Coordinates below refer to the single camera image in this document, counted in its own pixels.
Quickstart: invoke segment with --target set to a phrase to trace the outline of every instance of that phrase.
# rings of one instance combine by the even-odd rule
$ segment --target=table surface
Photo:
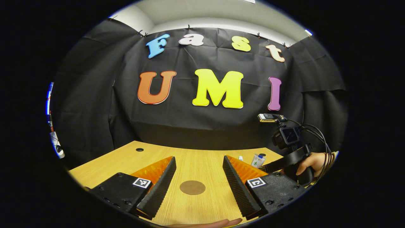
[[[144,151],[138,152],[136,148],[143,148]],[[229,155],[235,158],[243,156],[243,161],[250,164],[255,153],[266,154],[264,164],[282,157],[267,148],[209,151],[173,148],[133,141],[69,172],[79,184],[93,188],[117,172],[131,175],[154,162],[174,156],[177,169],[162,205],[152,222],[167,226],[171,224],[211,223],[223,219],[242,218],[242,224],[247,221],[246,218],[242,217],[236,204],[222,169],[222,162],[224,156]],[[203,183],[206,187],[205,191],[199,195],[183,193],[180,190],[180,185],[184,181],[190,180]]]

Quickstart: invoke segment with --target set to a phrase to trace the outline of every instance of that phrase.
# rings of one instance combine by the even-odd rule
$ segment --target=human hand
[[[182,227],[182,228],[224,228],[229,226],[235,226],[242,221],[241,218],[234,219],[229,221],[228,219],[224,219],[221,221],[213,222],[213,223],[206,223],[206,224],[173,224],[168,225],[166,227],[175,228],[175,227]]]
[[[309,157],[307,157],[300,163],[296,175],[300,175],[305,171],[306,168],[311,166],[314,170],[315,177],[319,176],[322,167],[324,166],[325,155],[326,153],[311,153]]]

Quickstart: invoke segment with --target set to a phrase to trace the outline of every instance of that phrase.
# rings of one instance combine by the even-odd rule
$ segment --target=brown circle
[[[180,190],[189,195],[198,195],[205,191],[205,185],[199,181],[184,181]]]

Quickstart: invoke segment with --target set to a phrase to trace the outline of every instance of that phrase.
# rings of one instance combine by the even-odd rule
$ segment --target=black fabric backdrop
[[[148,59],[146,43],[169,34],[164,51]],[[204,36],[202,46],[180,45],[185,34]],[[251,50],[235,50],[232,36],[246,37]],[[285,62],[265,48],[275,45]],[[194,106],[197,69],[211,69],[218,81],[228,71],[243,74],[243,108],[210,104]],[[154,71],[150,93],[160,91],[162,71],[176,71],[169,96],[157,105],[139,101],[139,75]],[[279,111],[269,111],[269,77],[282,81]],[[216,28],[163,31],[142,37],[116,20],[105,20],[67,54],[54,80],[51,112],[54,129],[65,151],[63,162],[77,167],[133,140],[178,148],[232,150],[273,146],[275,124],[260,123],[259,113],[276,113],[317,126],[332,151],[340,149],[348,111],[345,85],[327,51],[308,37],[289,49],[252,34]],[[323,145],[311,135],[316,152]]]

